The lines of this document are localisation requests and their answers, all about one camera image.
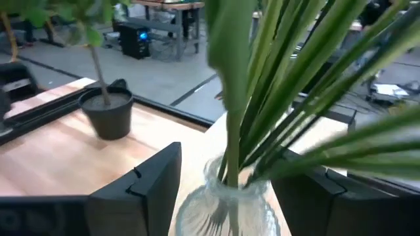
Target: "soil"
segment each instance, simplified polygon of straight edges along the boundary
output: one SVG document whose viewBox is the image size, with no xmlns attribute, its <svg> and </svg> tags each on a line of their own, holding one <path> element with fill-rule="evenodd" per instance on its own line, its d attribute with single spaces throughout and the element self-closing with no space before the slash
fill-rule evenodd
<svg viewBox="0 0 420 236">
<path fill-rule="evenodd" d="M 118 108 L 125 105 L 130 100 L 130 96 L 126 94 L 109 93 L 109 95 L 111 101 L 110 105 L 106 105 L 102 95 L 98 95 L 86 100 L 86 102 L 83 103 L 83 107 L 89 110 L 104 111 L 107 109 Z"/>
</svg>

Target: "blue light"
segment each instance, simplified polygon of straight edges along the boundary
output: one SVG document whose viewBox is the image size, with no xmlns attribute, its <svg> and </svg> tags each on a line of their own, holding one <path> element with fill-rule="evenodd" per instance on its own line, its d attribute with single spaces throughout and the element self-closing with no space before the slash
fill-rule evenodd
<svg viewBox="0 0 420 236">
<path fill-rule="evenodd" d="M 142 39 L 142 40 L 147 40 L 147 38 L 148 38 L 148 36 L 147 36 L 147 33 L 146 33 L 146 32 L 142 32 L 142 33 L 140 34 L 140 39 Z"/>
</svg>

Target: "black plant pot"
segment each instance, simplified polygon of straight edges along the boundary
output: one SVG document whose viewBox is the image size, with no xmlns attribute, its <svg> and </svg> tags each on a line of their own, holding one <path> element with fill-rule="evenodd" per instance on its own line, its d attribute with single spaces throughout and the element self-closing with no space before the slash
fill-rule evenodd
<svg viewBox="0 0 420 236">
<path fill-rule="evenodd" d="M 105 106 L 102 91 L 94 88 L 79 98 L 79 105 L 96 134 L 104 140 L 117 140 L 130 133 L 133 94 L 126 88 L 108 87 L 110 106 Z"/>
</svg>

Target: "clear glass vase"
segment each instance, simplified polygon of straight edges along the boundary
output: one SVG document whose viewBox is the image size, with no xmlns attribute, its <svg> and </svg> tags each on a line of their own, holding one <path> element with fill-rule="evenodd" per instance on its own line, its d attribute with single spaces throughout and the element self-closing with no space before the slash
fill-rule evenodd
<svg viewBox="0 0 420 236">
<path fill-rule="evenodd" d="M 226 187 L 217 180 L 221 161 L 218 158 L 206 164 L 206 184 L 182 203 L 176 221 L 177 236 L 280 235 L 278 219 L 264 198 L 268 182 L 246 189 Z"/>
</svg>

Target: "workbench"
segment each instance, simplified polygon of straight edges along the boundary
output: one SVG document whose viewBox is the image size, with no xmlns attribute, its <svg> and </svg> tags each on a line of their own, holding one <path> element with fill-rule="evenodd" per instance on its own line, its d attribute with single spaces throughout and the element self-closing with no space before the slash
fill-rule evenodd
<svg viewBox="0 0 420 236">
<path fill-rule="evenodd" d="M 13 104 L 9 117 L 71 94 L 93 80 L 84 78 Z M 347 124 L 321 118 L 291 150 L 302 153 L 340 132 Z M 167 113 L 135 104 L 131 133 L 120 140 L 99 140 L 86 116 L 76 110 L 0 146 L 0 196 L 90 194 L 141 164 L 172 142 L 182 144 L 175 217 L 189 193 L 204 184 L 203 168 L 226 147 L 226 115 L 208 130 Z M 281 236 L 290 235 L 270 187 L 266 194 L 280 221 Z"/>
<path fill-rule="evenodd" d="M 194 19 L 194 38 L 189 40 L 194 44 L 196 53 L 200 51 L 200 9 L 204 7 L 202 2 L 190 2 L 190 3 L 160 3 L 157 1 L 144 1 L 144 0 L 132 0 L 133 4 L 143 5 L 146 12 L 146 19 L 136 19 L 135 24 L 144 26 L 150 29 L 162 30 L 167 32 L 175 33 L 175 45 L 176 45 L 176 59 L 179 61 L 182 57 L 182 11 L 193 10 L 192 17 Z M 156 22 L 150 19 L 150 7 L 154 7 L 159 10 L 169 10 L 175 13 L 175 24 Z M 156 37 L 157 40 L 164 40 L 157 35 L 151 35 L 152 39 Z"/>
</svg>

